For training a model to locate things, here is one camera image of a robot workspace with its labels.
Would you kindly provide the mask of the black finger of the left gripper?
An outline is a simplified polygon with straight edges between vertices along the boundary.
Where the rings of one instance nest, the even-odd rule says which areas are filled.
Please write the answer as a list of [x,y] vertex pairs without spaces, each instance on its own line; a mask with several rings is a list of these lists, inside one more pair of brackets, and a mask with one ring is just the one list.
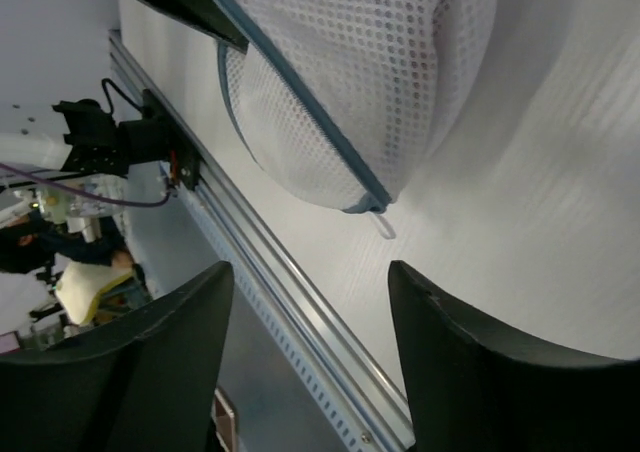
[[154,11],[246,53],[248,39],[213,0],[138,0]]

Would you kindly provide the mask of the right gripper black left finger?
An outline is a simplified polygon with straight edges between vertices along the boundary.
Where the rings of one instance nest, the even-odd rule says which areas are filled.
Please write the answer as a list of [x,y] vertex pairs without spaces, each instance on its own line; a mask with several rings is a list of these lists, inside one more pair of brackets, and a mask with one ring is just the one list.
[[230,263],[45,350],[1,358],[4,451],[219,451]]

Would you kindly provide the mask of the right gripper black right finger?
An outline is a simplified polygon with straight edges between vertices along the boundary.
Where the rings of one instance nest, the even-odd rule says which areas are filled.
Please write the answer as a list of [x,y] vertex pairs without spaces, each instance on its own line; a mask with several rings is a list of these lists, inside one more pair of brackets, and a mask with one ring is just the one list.
[[638,360],[526,333],[403,261],[388,289],[413,450],[638,450]]

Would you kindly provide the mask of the white mesh laundry bag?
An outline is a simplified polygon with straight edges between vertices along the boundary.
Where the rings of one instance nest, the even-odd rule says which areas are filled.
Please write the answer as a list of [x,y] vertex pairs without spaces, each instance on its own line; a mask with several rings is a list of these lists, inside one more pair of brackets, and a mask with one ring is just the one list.
[[217,52],[233,127],[302,201],[382,215],[443,141],[497,0],[213,0],[248,39]]

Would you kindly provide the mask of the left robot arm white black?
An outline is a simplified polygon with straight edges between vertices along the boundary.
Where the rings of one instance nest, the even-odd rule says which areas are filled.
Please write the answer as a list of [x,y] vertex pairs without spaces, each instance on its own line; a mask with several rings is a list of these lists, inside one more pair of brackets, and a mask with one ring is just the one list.
[[[137,0],[244,53],[248,39],[213,0]],[[177,144],[169,116],[136,105],[140,118],[117,122],[93,99],[30,107],[1,106],[1,166],[31,166],[64,173],[125,176],[130,166],[167,160]]]

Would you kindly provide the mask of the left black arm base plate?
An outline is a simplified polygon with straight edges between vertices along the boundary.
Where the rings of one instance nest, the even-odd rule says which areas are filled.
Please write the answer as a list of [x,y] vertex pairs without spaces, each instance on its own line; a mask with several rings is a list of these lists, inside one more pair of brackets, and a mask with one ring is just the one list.
[[174,183],[193,191],[200,179],[201,154],[192,142],[186,127],[150,89],[142,91],[143,117],[165,137],[167,161]]

